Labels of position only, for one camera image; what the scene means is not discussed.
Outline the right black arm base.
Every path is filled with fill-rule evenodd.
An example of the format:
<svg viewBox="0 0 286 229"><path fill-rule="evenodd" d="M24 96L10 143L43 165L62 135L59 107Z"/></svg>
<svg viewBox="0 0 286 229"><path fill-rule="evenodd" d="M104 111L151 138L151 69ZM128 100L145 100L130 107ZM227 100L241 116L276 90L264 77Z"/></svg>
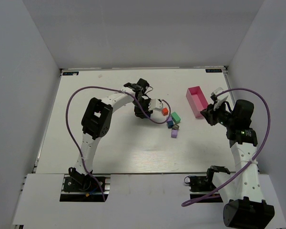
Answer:
<svg viewBox="0 0 286 229"><path fill-rule="evenodd" d="M230 174L230 171L226 167L211 166L208 168L205 176L186 176L184 183L190 187L190 199L200 198L213 191L216 188L212 183L213 176L215 173L220 172Z"/></svg>

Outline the grey wood block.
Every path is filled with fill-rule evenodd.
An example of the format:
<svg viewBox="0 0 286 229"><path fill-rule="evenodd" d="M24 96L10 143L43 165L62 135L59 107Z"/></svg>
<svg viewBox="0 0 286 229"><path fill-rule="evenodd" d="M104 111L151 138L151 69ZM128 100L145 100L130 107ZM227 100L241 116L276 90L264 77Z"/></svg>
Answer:
<svg viewBox="0 0 286 229"><path fill-rule="evenodd" d="M179 130L179 128L180 126L178 124L174 124L172 127L173 130L177 130L177 131Z"/></svg>

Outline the pink plastic box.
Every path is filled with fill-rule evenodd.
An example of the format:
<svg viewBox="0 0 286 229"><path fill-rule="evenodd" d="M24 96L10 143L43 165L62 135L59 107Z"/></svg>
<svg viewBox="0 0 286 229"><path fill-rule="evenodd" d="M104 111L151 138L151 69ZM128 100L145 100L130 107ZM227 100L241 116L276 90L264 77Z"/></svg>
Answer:
<svg viewBox="0 0 286 229"><path fill-rule="evenodd" d="M201 111L207 108L208 101L200 86L188 88L186 98L195 118L201 118Z"/></svg>

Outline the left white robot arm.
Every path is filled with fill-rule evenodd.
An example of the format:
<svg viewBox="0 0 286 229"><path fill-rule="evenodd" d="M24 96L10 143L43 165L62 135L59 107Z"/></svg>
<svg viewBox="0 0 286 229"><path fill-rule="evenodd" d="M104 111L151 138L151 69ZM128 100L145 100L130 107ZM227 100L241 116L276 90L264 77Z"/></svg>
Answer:
<svg viewBox="0 0 286 229"><path fill-rule="evenodd" d="M115 92L102 99L92 98L83 115L82 125L82 145L81 153L76 164L69 168L70 177L82 188L86 189L92 178L93 158L96 148L110 128L112 114L122 106L133 103L134 114L141 119L150 118L153 113L149 110L150 98L144 99L149 83L144 79L139 79L137 83L126 83L122 88L122 93Z"/></svg>

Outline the green wood block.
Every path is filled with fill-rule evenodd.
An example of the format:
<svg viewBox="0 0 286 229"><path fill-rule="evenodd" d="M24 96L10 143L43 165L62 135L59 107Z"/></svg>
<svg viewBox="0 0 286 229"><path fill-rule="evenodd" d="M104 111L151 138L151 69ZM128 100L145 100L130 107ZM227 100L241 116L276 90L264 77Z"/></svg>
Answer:
<svg viewBox="0 0 286 229"><path fill-rule="evenodd" d="M180 118L180 116L177 114L177 112L172 112L170 116L171 116L172 120L173 120L176 124L178 124L178 123L181 122L181 118Z"/></svg>

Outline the lilac wood block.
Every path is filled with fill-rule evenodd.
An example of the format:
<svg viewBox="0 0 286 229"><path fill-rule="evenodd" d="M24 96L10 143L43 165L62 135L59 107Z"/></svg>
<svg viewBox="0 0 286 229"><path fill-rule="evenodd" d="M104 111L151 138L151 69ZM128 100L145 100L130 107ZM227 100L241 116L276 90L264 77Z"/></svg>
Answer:
<svg viewBox="0 0 286 229"><path fill-rule="evenodd" d="M178 130L172 129L171 130L171 138L177 138L178 136Z"/></svg>

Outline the teal small wood block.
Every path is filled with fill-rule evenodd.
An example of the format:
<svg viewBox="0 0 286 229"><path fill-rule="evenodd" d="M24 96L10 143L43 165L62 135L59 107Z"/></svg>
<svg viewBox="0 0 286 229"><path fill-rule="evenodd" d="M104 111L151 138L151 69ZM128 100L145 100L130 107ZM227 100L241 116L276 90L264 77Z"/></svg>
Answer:
<svg viewBox="0 0 286 229"><path fill-rule="evenodd" d="M167 127L168 127L169 129L172 128L173 125L174 125L174 122L173 122L172 120L169 120L169 121L167 121L166 123L167 123Z"/></svg>

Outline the red wood block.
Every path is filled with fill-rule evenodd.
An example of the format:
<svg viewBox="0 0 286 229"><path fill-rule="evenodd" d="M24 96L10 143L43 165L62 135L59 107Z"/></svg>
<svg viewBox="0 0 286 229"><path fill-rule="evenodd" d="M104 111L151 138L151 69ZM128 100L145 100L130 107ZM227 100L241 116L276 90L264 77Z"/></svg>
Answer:
<svg viewBox="0 0 286 229"><path fill-rule="evenodd" d="M169 113L169 110L165 107L163 110L162 110L162 114L163 115L168 115Z"/></svg>

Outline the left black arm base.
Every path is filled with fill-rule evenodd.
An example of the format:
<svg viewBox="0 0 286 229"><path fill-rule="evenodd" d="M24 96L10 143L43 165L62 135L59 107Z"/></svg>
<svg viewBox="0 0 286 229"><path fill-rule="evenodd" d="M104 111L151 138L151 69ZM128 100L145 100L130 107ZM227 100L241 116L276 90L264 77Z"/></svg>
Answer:
<svg viewBox="0 0 286 229"><path fill-rule="evenodd" d="M96 177L101 185L105 200L110 191L110 177ZM97 202L103 203L104 199L99 185L89 177L88 181L82 186L70 176L64 176L60 202Z"/></svg>

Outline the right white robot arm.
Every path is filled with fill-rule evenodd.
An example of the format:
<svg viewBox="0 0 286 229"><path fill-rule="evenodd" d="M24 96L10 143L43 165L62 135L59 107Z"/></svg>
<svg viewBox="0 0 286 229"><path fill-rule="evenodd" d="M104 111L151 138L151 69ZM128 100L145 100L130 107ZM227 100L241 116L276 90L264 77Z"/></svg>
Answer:
<svg viewBox="0 0 286 229"><path fill-rule="evenodd" d="M258 177L257 136L250 128L253 103L237 100L232 111L227 102L209 104L201 111L208 124L221 124L235 162L236 178L232 179L225 167L212 166L207 171L207 181L218 191L223 203L223 220L226 227L234 229L264 229L275 215L274 206L266 203Z"/></svg>

